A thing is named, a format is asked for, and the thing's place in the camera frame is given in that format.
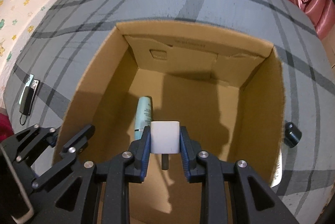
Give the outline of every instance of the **gray plaid fabric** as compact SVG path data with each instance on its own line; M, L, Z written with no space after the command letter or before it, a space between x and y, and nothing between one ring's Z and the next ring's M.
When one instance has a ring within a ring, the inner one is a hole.
M303 136L293 149L282 146L283 179L274 191L300 223L314 223L335 179L335 85L311 21L288 0L58 0L8 81L4 99L14 131L35 123L59 127L85 68L115 23L149 19L211 24L275 44L283 61L285 119ZM42 85L22 127L18 100L31 73ZM51 154L36 166L50 167Z

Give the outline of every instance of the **metal screw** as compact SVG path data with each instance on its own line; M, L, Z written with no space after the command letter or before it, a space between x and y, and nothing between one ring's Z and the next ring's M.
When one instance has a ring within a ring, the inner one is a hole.
M209 156L207 151L200 151L199 152L199 157L201 158L207 158Z
M38 182L34 181L32 184L31 184L32 188L34 189L37 189L39 187L39 184Z
M239 161L237 162L237 165L238 165L239 167L246 167L246 166L247 166L247 162L244 161L244 160L239 160Z
M130 158L133 154L130 151L125 151L122 153L123 158Z
M94 166L94 162L92 162L92 161L87 161L87 162L84 163L85 168L91 168L93 166Z
M74 152L76 152L76 148L71 147L71 148L69 148L68 152L70 152L70 153L74 153Z

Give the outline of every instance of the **white power adapter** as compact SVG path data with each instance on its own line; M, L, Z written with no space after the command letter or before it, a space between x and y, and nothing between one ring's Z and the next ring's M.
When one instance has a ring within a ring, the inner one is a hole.
M162 170L169 168L169 154L180 153L180 125L177 121L154 121L150 124L150 152L162 154Z

